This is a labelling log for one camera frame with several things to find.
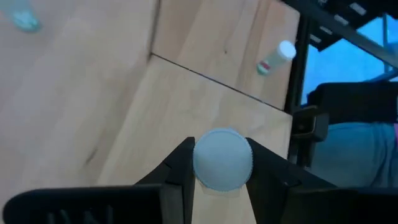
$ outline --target wooden surface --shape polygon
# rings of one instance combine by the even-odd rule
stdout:
[[[96,183],[149,54],[155,1],[32,3],[40,32],[0,21],[0,207]]]
[[[292,118],[277,109],[153,57],[99,177],[134,184],[187,136],[231,127],[282,157]],[[205,195],[197,183],[193,223],[255,223],[246,188],[237,198]]]
[[[291,64],[261,77],[256,63],[298,23],[278,0],[161,0],[153,51],[283,109]]]

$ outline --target wooden board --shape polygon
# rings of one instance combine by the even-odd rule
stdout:
[[[134,184],[186,137],[217,127],[286,157],[291,122],[282,111],[153,57],[98,183]],[[246,188],[237,198],[220,198],[205,195],[197,183],[193,223],[255,223]]]
[[[153,51],[282,109],[291,64],[261,77],[256,63],[298,23],[278,0],[162,0]]]
[[[48,1],[36,34],[0,22],[0,206],[95,184],[146,69],[156,1]]]

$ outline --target black bar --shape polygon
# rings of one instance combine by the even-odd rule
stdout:
[[[375,56],[383,62],[398,68],[398,57],[388,52],[386,49],[377,43],[369,40],[365,36],[357,33],[348,26],[343,26],[327,12],[321,10],[317,5],[311,3],[309,0],[282,0],[290,7],[298,10],[304,16],[316,20],[321,25],[329,28],[331,31],[341,35],[344,39],[351,42],[355,46],[363,49],[367,53]]]
[[[307,64],[308,46],[310,44],[310,20],[307,16],[300,16],[298,23],[295,48],[297,56],[293,59],[290,70],[289,85],[286,94],[284,111],[293,114],[301,105],[305,66]]]
[[[395,77],[398,77],[398,70],[391,70],[389,72],[386,72],[384,74],[381,74],[375,78],[372,78],[370,80],[367,80],[367,82],[378,82],[378,81],[388,81],[390,79],[393,79]]]
[[[388,45],[388,24],[387,24],[387,14],[384,13],[383,14],[383,47],[386,48]],[[384,62],[384,73],[388,72],[388,64],[386,62]]]

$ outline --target clear bottle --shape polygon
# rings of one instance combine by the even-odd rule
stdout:
[[[41,28],[29,0],[0,0],[0,11],[25,32],[36,32]]]
[[[284,40],[271,54],[257,63],[257,72],[260,75],[267,75],[285,62],[291,61],[295,56],[294,45],[290,41]]]

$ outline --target black metal frame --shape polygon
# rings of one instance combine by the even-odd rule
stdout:
[[[386,48],[387,44],[388,44],[388,24],[387,24],[387,13],[383,14],[383,46],[384,48]],[[389,66],[386,62],[384,62],[384,73],[387,73],[389,69]]]
[[[358,12],[350,8],[349,6],[354,2],[358,2],[361,7],[365,7],[366,13],[360,15],[358,14]],[[329,0],[324,6],[321,7],[331,16],[339,15],[342,18],[346,19],[347,21],[349,21],[349,26],[357,30],[358,28],[364,26],[373,19],[381,16],[381,7],[379,5],[377,5],[376,7],[370,7],[370,5],[371,3],[369,2],[369,0]],[[320,38],[322,41],[316,42],[314,40],[311,40],[310,43],[320,52],[341,40],[340,35],[333,32],[327,33],[324,30],[321,30],[319,27],[319,24],[317,24],[317,26],[314,26],[314,29],[311,30],[311,34]]]
[[[363,49],[367,53],[373,55],[374,57],[382,60],[386,67],[392,65],[393,67],[398,67],[398,57],[392,54],[382,46],[377,45],[377,43],[367,39],[361,34],[357,33],[350,27],[343,26],[339,22],[336,22],[334,18],[327,12],[323,11],[316,4],[309,0],[282,0],[287,5],[293,7],[300,12],[300,22],[298,25],[297,38],[296,38],[296,49],[297,56],[293,60],[292,69],[290,72],[289,88],[287,91],[286,102],[284,111],[286,113],[294,114],[296,111],[301,109],[301,97],[303,90],[303,82],[305,78],[305,67],[307,64],[307,54],[308,46],[310,45],[310,34],[311,28],[314,24],[320,24],[332,32],[339,34],[344,39],[348,40],[357,47]],[[369,82],[377,82],[383,80],[389,80],[391,78],[397,77],[398,71],[390,71],[382,74]],[[304,152],[308,152],[311,144],[299,140],[291,139],[289,147],[288,158],[291,161],[295,161],[299,166],[305,166],[306,162],[303,157],[305,157]]]
[[[397,189],[341,189],[258,142],[247,141],[253,167],[246,188],[256,223],[388,223],[396,218],[391,205],[398,201]],[[186,138],[134,185],[39,189],[16,195],[4,207],[4,222],[191,224],[194,147],[195,139]]]
[[[327,27],[332,32],[339,34],[347,41],[351,42],[355,46],[363,49],[367,53],[373,55],[374,57],[388,63],[389,65],[398,68],[398,57],[393,53],[381,47],[377,43],[369,40],[365,36],[357,33],[349,26],[344,26],[339,22],[335,21],[334,18],[329,15],[329,13],[320,9],[316,4],[310,2],[309,0],[282,0],[284,3],[290,7],[298,10],[303,16],[308,16],[308,18],[317,21],[319,24]]]
[[[300,16],[295,48],[297,56],[293,59],[284,111],[294,113],[300,107],[303,92],[305,66],[307,64],[308,45],[310,43],[311,22],[307,16]]]

